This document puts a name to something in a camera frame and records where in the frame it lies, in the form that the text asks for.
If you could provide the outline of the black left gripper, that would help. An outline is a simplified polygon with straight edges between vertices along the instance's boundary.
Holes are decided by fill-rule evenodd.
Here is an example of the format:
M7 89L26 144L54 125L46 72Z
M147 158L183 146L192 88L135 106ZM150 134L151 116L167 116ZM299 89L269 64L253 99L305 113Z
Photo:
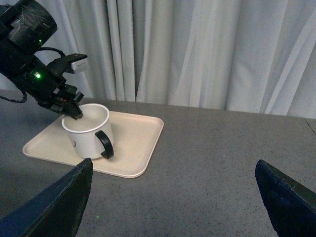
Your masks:
M68 85L63 74L71 73L74 55L62 56L48 65L38 58L26 70L10 80L22 92L31 95L41 107L74 119L83 117L79 102L83 94L75 86Z

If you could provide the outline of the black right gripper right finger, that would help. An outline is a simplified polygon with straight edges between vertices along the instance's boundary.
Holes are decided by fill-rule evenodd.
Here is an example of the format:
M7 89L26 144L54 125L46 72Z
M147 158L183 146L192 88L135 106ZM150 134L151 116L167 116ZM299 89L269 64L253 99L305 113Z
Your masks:
M316 235L316 194L264 160L255 178L269 219L279 237Z

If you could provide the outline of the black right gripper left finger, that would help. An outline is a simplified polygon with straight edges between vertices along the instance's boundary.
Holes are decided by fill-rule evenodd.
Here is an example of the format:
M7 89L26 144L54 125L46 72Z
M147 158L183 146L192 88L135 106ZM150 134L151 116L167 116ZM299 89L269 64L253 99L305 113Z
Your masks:
M74 237L91 190L93 163L84 159L0 221L2 237Z

